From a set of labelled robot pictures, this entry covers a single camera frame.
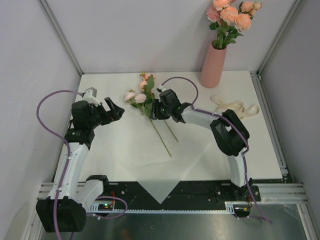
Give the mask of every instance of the white tabletop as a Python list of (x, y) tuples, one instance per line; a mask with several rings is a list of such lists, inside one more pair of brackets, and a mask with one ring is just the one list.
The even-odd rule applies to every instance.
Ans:
[[(221, 96), (226, 103), (241, 101), (246, 108), (259, 105), (248, 71), (223, 72), (220, 84), (215, 88), (201, 86), (199, 72), (153, 74), (156, 77), (156, 86), (174, 76), (192, 80), (199, 88), (199, 98), (195, 106), (202, 109), (210, 111), (216, 109), (217, 106), (210, 100), (212, 95)], [(168, 171), (177, 172), (176, 176), (172, 172), (166, 176), (169, 179), (172, 176), (174, 180), (172, 184), (177, 180), (175, 178), (179, 178), (178, 181), (230, 179), (227, 157), (218, 149), (212, 132), (203, 127), (168, 120), (168, 124), (179, 139), (177, 143), (163, 121), (155, 122), (172, 153), (172, 157), (168, 156), (148, 119), (124, 102), (125, 93), (129, 89), (138, 90), (140, 81), (139, 73), (82, 76), (79, 92), (94, 87), (101, 102), (104, 98), (110, 97), (116, 105), (125, 108), (125, 113), (121, 120), (96, 128), (80, 181), (84, 181), (90, 175), (102, 174), (107, 175), (110, 181), (138, 180), (143, 185), (143, 181), (149, 183), (153, 176), (154, 181), (161, 182), (162, 174)], [(182, 103), (191, 103), (196, 94), (194, 87), (182, 79), (172, 80), (166, 87), (174, 90)], [(248, 140), (250, 151), (247, 153), (249, 174), (253, 179), (280, 179), (282, 175), (262, 112), (242, 122), (250, 133)]]

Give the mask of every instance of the flower stem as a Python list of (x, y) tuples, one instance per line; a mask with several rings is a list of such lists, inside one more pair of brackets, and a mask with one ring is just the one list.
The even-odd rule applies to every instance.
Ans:
[(174, 132), (171, 130), (171, 128), (169, 127), (168, 123), (166, 122), (166, 120), (163, 120), (165, 122), (165, 125), (168, 127), (168, 129), (170, 130), (170, 132), (172, 133), (172, 135), (174, 136), (175, 140), (177, 142), (179, 142), (178, 138), (176, 137), (176, 135), (174, 134)]
[(154, 125), (154, 123), (152, 122), (152, 120), (151, 120), (150, 118), (149, 118), (149, 121), (150, 121), (150, 123), (152, 124), (153, 128), (155, 129), (156, 133), (158, 134), (158, 136), (159, 136), (159, 138), (160, 138), (163, 146), (165, 147), (166, 151), (168, 152), (169, 156), (172, 157), (172, 156), (171, 156), (171, 153), (169, 152), (169, 150), (168, 150), (168, 148), (167, 148), (167, 146), (166, 146), (166, 144), (165, 144), (165, 142), (164, 142), (164, 140), (163, 140), (162, 137), (160, 136), (160, 133), (158, 132), (158, 129), (156, 128), (156, 126)]

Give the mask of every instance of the flower arrangement in vase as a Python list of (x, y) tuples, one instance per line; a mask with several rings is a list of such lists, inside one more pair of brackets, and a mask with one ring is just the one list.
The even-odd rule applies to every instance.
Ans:
[(216, 30), (214, 40), (206, 53), (202, 67), (200, 83), (207, 88), (216, 87), (225, 64), (227, 46), (235, 44), (236, 38), (243, 36), (241, 32), (250, 29), (252, 19), (262, 7), (262, 3), (245, 1), (239, 7), (231, 6), (235, 0), (213, 0), (207, 10), (207, 18), (211, 21), (211, 30)]
[[(145, 72), (142, 72), (140, 76), (142, 77), (142, 81), (140, 82), (138, 88), (141, 93), (136, 94), (136, 91), (134, 91), (133, 89), (130, 89), (129, 92), (125, 94), (124, 101), (127, 104), (130, 104), (132, 107), (136, 108), (137, 110), (140, 110), (142, 115), (146, 115), (146, 117), (149, 119), (150, 123), (152, 124), (154, 130), (156, 131), (157, 135), (159, 136), (167, 153), (171, 157), (171, 153), (169, 152), (168, 147), (166, 146), (163, 138), (161, 137), (156, 126), (154, 125), (152, 119), (150, 119), (150, 114), (152, 112), (152, 107), (153, 107), (153, 101), (155, 100), (155, 94), (152, 92), (152, 89), (155, 87), (156, 78), (154, 77), (153, 74), (147, 74)], [(165, 122), (166, 126), (168, 127), (169, 131), (171, 132), (175, 140), (179, 142), (177, 137), (169, 127), (168, 123), (166, 122), (166, 120), (163, 120), (163, 121)]]

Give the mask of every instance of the vase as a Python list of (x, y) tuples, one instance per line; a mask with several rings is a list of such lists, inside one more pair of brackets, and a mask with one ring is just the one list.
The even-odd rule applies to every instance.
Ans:
[(206, 88), (214, 88), (220, 83), (222, 70), (225, 64), (227, 48), (215, 49), (210, 44), (206, 52), (204, 64), (201, 71), (200, 83)]

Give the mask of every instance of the wall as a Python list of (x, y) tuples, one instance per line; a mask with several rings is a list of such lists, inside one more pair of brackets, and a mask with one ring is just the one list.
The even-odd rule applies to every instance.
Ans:
[(305, 1), (262, 75), (297, 182), (304, 182), (320, 225), (320, 1)]
[[(212, 0), (47, 1), (86, 73), (199, 71), (216, 36)], [(251, 29), (228, 46), (225, 70), (258, 69), (293, 0), (261, 2)]]
[[(37, 122), (37, 104), (52, 91), (76, 90), (80, 77), (36, 0), (2, 1), (0, 31), (0, 239), (18, 240), (60, 145)], [(72, 100), (62, 94), (41, 109), (60, 134)]]

